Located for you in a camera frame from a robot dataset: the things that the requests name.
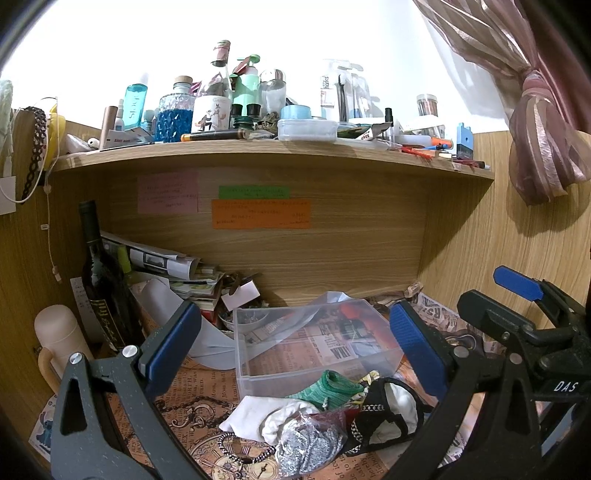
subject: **blue liquid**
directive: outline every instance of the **blue liquid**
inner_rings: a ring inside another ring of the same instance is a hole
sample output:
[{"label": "blue liquid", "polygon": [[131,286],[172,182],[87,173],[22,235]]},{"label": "blue liquid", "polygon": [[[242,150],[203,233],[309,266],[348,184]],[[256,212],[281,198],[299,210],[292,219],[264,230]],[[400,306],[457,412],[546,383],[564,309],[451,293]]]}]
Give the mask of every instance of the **blue liquid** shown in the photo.
[{"label": "blue liquid", "polygon": [[156,141],[165,143],[180,142],[182,134],[191,133],[193,111],[175,108],[158,114],[156,122]]},{"label": "blue liquid", "polygon": [[134,83],[127,87],[123,98],[123,123],[126,130],[140,126],[147,92],[148,87],[143,83]]}]

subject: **dark green wine bottle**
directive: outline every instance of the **dark green wine bottle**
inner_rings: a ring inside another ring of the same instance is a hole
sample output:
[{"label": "dark green wine bottle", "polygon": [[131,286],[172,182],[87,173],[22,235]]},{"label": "dark green wine bottle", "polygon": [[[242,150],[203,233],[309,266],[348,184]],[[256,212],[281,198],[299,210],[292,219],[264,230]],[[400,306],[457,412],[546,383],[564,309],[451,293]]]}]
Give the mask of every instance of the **dark green wine bottle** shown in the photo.
[{"label": "dark green wine bottle", "polygon": [[79,211],[87,247],[82,283],[90,305],[114,348],[139,346],[144,341],[139,305],[117,261],[105,251],[95,201],[81,202]]}]

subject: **wooden shelf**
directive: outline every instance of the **wooden shelf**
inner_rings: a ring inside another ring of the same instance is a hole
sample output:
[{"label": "wooden shelf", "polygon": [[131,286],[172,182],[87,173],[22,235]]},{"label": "wooden shelf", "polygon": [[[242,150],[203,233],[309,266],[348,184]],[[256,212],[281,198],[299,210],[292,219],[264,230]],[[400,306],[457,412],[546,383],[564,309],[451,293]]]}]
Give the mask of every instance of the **wooden shelf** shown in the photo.
[{"label": "wooden shelf", "polygon": [[145,170],[158,166],[314,168],[387,171],[418,176],[468,176],[493,180],[492,171],[427,161],[416,155],[364,147],[276,140],[211,140],[145,145],[117,150],[71,154],[60,158],[55,172],[81,167]]}]

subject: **blue glass bottle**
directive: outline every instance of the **blue glass bottle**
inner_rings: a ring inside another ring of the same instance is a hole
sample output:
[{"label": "blue glass bottle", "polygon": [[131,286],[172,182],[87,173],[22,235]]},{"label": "blue glass bottle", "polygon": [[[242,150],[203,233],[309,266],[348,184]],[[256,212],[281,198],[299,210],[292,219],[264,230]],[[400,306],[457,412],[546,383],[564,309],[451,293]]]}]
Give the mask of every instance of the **blue glass bottle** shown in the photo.
[{"label": "blue glass bottle", "polygon": [[182,134],[191,133],[195,97],[189,93],[193,79],[181,75],[174,79],[173,92],[160,99],[154,138],[157,141],[180,142]]},{"label": "blue glass bottle", "polygon": [[147,92],[147,73],[142,75],[138,83],[133,83],[127,87],[125,97],[123,98],[123,123],[126,130],[141,125]]}]

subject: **plastic box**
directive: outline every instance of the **plastic box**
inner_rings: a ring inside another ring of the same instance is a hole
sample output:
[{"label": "plastic box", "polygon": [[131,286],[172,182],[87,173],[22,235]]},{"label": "plastic box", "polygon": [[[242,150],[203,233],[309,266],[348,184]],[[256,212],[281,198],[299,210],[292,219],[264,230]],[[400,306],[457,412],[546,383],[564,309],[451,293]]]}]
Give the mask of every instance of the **plastic box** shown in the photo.
[{"label": "plastic box", "polygon": [[279,140],[335,142],[337,122],[315,119],[282,119],[277,122]]},{"label": "plastic box", "polygon": [[388,321],[365,300],[274,309],[236,309],[236,382],[245,395],[285,397],[324,370],[358,381],[392,376],[402,350]]}]

